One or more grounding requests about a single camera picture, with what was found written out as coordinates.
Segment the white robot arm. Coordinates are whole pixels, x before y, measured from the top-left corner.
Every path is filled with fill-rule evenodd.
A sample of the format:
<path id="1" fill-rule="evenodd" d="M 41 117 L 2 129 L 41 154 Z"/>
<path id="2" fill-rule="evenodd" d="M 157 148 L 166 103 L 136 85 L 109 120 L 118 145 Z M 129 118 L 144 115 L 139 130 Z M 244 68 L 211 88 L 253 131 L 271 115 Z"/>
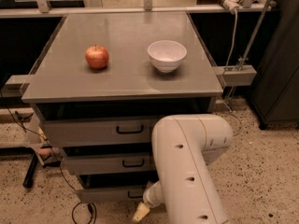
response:
<path id="1" fill-rule="evenodd" d="M 207 165 L 231 144 L 233 130 L 210 114 L 173 115 L 160 119 L 151 135 L 159 181 L 148 187 L 133 222 L 164 204 L 170 224 L 228 224 L 225 208 Z"/>

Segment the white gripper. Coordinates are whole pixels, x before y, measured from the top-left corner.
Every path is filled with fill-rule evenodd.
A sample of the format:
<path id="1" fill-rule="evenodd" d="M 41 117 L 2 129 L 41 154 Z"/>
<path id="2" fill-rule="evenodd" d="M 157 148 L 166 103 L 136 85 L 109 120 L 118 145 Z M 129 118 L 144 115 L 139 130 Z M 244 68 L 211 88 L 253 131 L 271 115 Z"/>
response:
<path id="1" fill-rule="evenodd" d="M 155 187 L 151 186 L 145 190 L 143 194 L 143 203 L 140 203 L 136 208 L 132 221 L 134 223 L 140 222 L 149 212 L 151 208 L 159 205 L 159 200 L 155 195 Z"/>

